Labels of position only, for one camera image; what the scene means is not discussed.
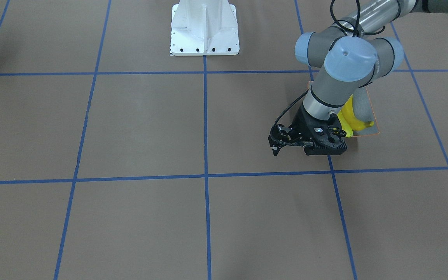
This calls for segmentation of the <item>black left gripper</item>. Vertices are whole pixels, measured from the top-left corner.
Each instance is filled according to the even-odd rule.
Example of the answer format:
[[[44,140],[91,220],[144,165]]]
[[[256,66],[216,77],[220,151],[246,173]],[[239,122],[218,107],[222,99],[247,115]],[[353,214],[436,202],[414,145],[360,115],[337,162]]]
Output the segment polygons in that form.
[[[269,146],[274,156],[277,156],[281,149],[291,142],[313,142],[319,147],[328,147],[329,142],[325,132],[327,128],[327,120],[313,117],[301,105],[289,127],[282,124],[272,126],[269,133]]]

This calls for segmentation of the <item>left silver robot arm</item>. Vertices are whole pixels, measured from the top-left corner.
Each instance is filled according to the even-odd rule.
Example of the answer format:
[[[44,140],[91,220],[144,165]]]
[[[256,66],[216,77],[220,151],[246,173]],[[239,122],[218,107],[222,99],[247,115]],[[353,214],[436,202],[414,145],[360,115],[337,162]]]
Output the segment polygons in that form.
[[[268,141],[273,154],[286,146],[302,147],[306,155],[340,155],[346,138],[379,132],[366,86],[397,69],[404,59],[401,43],[376,37],[385,25],[409,13],[448,14],[448,0],[372,0],[337,19],[322,32],[302,34],[296,59],[319,69],[308,90],[297,98],[301,105],[292,124],[278,121]]]

